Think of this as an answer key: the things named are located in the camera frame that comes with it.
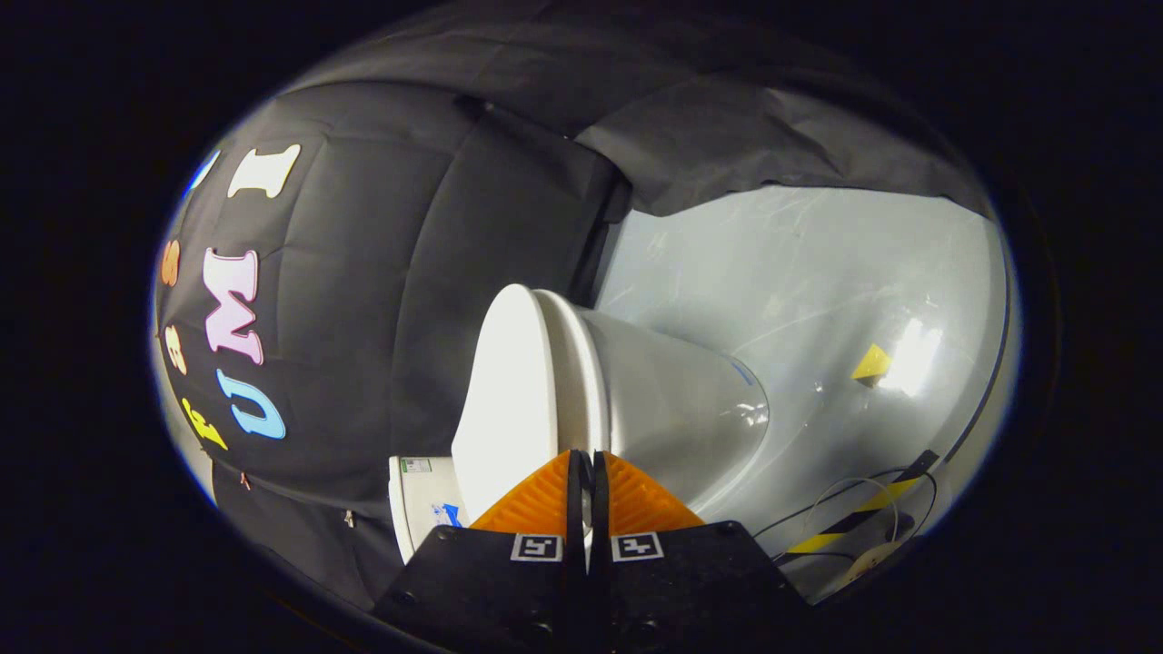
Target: white bucket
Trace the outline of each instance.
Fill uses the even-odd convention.
[[[745,365],[597,311],[578,314],[601,361],[614,455],[687,505],[742,471],[768,428],[766,396]]]
[[[733,481],[766,427],[739,361],[511,284],[481,325],[452,457],[473,519],[566,449],[608,450],[690,505]]]

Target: yellow and black striped tape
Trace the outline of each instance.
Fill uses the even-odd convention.
[[[896,479],[887,484],[886,488],[889,489],[889,493],[885,493],[884,491],[878,492],[876,497],[865,502],[859,509],[849,513],[844,519],[789,549],[780,557],[780,562],[818,552],[839,540],[848,532],[863,525],[869,518],[876,516],[877,512],[891,504],[890,495],[892,499],[897,499],[904,495],[905,491],[913,488],[913,484],[915,484],[918,479],[920,479],[925,472],[927,472],[928,469],[936,463],[937,458],[940,458],[940,456],[937,456],[936,453],[926,449],[919,457],[916,457],[916,461],[914,461],[912,465],[906,468]]]

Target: white cable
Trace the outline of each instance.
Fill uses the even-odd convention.
[[[892,541],[891,542],[896,542],[897,541],[897,528],[900,526],[900,512],[897,510],[897,498],[892,497],[892,493],[889,492],[889,488],[887,486],[885,486],[884,484],[882,484],[880,482],[878,482],[878,481],[876,481],[876,479],[873,479],[871,477],[844,477],[843,479],[839,479],[839,481],[834,482],[830,486],[823,489],[823,492],[821,492],[820,496],[815,498],[815,502],[812,503],[812,509],[807,512],[807,517],[804,518],[804,524],[800,525],[800,533],[799,533],[798,536],[795,536],[795,541],[794,542],[797,542],[797,543],[804,542],[804,534],[807,533],[807,526],[812,523],[812,514],[815,513],[815,507],[819,506],[820,502],[823,500],[823,496],[828,495],[828,491],[830,491],[832,489],[836,488],[837,484],[842,484],[844,482],[869,482],[869,483],[872,483],[872,484],[876,484],[876,485],[880,486],[880,490],[884,491],[885,497],[887,497],[889,502],[892,503]],[[777,555],[775,559],[772,559],[771,562],[775,563],[784,554],[787,554],[787,552],[784,550],[783,553],[780,553],[779,555]]]

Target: wire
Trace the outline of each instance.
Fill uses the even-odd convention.
[[[929,513],[933,513],[933,505],[937,500],[937,481],[934,479],[933,475],[929,475],[927,471],[926,472],[921,472],[921,474],[925,475],[926,477],[928,477],[929,478],[929,483],[933,484],[933,497],[929,498],[929,507],[928,507],[927,511],[925,511],[925,517],[921,518],[921,521],[918,523],[916,527],[913,528],[913,533],[908,534],[908,538],[905,539],[905,542],[908,542],[908,541],[913,540],[913,536],[915,536],[921,531],[921,527],[925,526],[925,523],[929,519]]]
[[[894,470],[886,470],[885,472],[880,472],[878,475],[873,475],[873,477],[886,475],[886,474],[893,472],[893,471]],[[929,497],[929,507],[925,511],[925,517],[921,518],[921,521],[918,523],[915,527],[913,527],[912,533],[908,534],[908,538],[905,539],[905,541],[900,543],[901,546],[904,546],[906,542],[913,540],[913,538],[915,538],[916,534],[920,533],[921,527],[923,527],[925,523],[927,523],[929,520],[929,516],[933,513],[933,506],[936,504],[936,500],[937,500],[937,481],[928,471],[925,471],[925,472],[921,472],[921,474],[925,475],[925,477],[928,478],[929,484],[933,485],[933,495]],[[840,493],[842,493],[842,492],[844,492],[847,490],[854,489],[854,488],[856,488],[858,485],[859,485],[859,483],[852,484],[848,489],[839,491],[835,495],[833,495],[832,497],[836,497],[836,495],[840,495]],[[797,511],[795,513],[789,516],[787,518],[780,519],[779,523],[784,523],[784,521],[789,520],[790,518],[794,518],[795,516],[799,516],[800,513],[802,513],[804,511],[808,511],[809,509],[811,507],[805,507],[801,511]],[[894,525],[893,526],[893,538],[892,538],[893,541],[897,540],[897,535],[899,535],[899,534],[896,533],[896,531],[897,531],[897,527]],[[787,553],[783,552],[780,554],[771,556],[770,557],[771,562],[775,563],[776,560],[779,559],[780,556],[783,556],[784,554],[787,554]],[[800,556],[842,556],[842,557],[848,559],[849,561],[851,561],[854,563],[856,562],[856,556],[854,556],[851,554],[843,553],[843,552],[801,552],[801,553],[798,553],[798,554]]]
[[[848,559],[852,563],[856,562],[856,557],[855,556],[852,556],[851,554],[846,554],[843,552],[802,552],[800,554],[802,556],[842,556],[844,559]],[[771,561],[775,562],[775,560],[779,559],[780,556],[783,556],[783,554],[776,554],[775,556],[771,557]]]
[[[807,533],[807,526],[812,523],[812,514],[815,513],[815,507],[820,506],[820,502],[823,500],[823,496],[828,495],[828,491],[830,491],[832,489],[836,488],[839,484],[842,484],[844,482],[869,482],[876,484],[877,486],[880,488],[880,490],[884,491],[885,497],[887,497],[889,502],[892,503],[892,542],[896,542],[897,532],[900,528],[900,510],[897,507],[897,498],[892,497],[892,493],[889,492],[889,486],[882,484],[880,482],[873,479],[872,477],[844,477],[843,479],[833,482],[832,485],[823,489],[823,492],[820,493],[820,497],[815,498],[815,502],[812,504],[812,510],[807,512],[807,518],[804,518],[804,524],[800,525],[800,533],[798,536],[795,536],[795,542],[802,542],[804,534]],[[776,556],[775,559],[772,559],[771,561],[775,562],[776,560],[779,559],[779,556],[783,556],[784,554],[787,553],[784,552],[778,556]]]
[[[901,468],[890,468],[890,469],[887,469],[887,470],[883,470],[883,471],[880,471],[880,472],[877,472],[877,474],[875,474],[875,475],[869,475],[869,477],[872,477],[872,478],[876,478],[876,477],[883,477],[883,476],[885,476],[885,475],[891,475],[891,474],[893,474],[893,472],[904,472],[905,470],[906,470],[906,469],[905,469],[905,468],[902,468],[902,467],[901,467]],[[843,493],[846,493],[846,492],[848,492],[848,491],[850,491],[850,490],[855,489],[855,488],[856,488],[856,486],[858,486],[858,485],[861,485],[861,484],[859,484],[859,483],[855,483],[855,484],[852,484],[852,485],[848,486],[847,489],[842,489],[842,490],[839,490],[839,491],[834,492],[833,495],[830,495],[830,496],[828,496],[828,497],[823,498],[823,500],[822,500],[822,502],[819,502],[819,504],[822,504],[823,502],[828,502],[829,499],[832,499],[832,498],[834,498],[834,497],[836,497],[836,496],[839,496],[839,495],[843,495]],[[751,538],[755,538],[755,539],[759,538],[759,534],[762,534],[763,532],[765,532],[765,531],[768,531],[768,529],[770,529],[770,528],[772,528],[772,527],[778,527],[779,525],[783,525],[783,524],[784,524],[784,523],[786,523],[787,520],[791,520],[792,518],[794,518],[794,517],[799,516],[800,513],[802,513],[802,512],[805,512],[805,511],[811,511],[811,510],[813,509],[813,506],[815,506],[815,505],[812,505],[812,506],[805,506],[804,509],[800,509],[799,511],[797,511],[797,512],[794,512],[794,513],[792,513],[792,514],[790,514],[790,516],[784,516],[783,518],[780,518],[780,519],[776,520],[775,523],[772,523],[772,524],[768,525],[766,527],[763,527],[762,529],[759,529],[759,531],[755,532],[754,534],[751,534]]]

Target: black fabric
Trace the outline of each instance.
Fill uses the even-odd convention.
[[[243,156],[301,151],[283,191],[227,187]],[[342,84],[274,98],[222,141],[171,237],[158,286],[187,374],[167,367],[229,449],[206,452],[302,502],[386,517],[392,454],[448,455],[479,325],[508,283],[570,291],[619,179],[599,155],[485,104]],[[258,254],[248,303],[264,362],[212,353],[207,248]],[[261,389],[286,438],[244,433],[217,382]],[[257,413],[247,400],[243,411]]]
[[[231,525],[256,548],[291,566],[337,597],[371,610],[404,568],[391,520],[290,499],[215,464],[214,497]]]
[[[461,2],[379,30],[288,88],[420,84],[495,102],[609,158],[668,215],[763,184],[943,196],[971,168],[849,62],[779,30],[641,2]]]

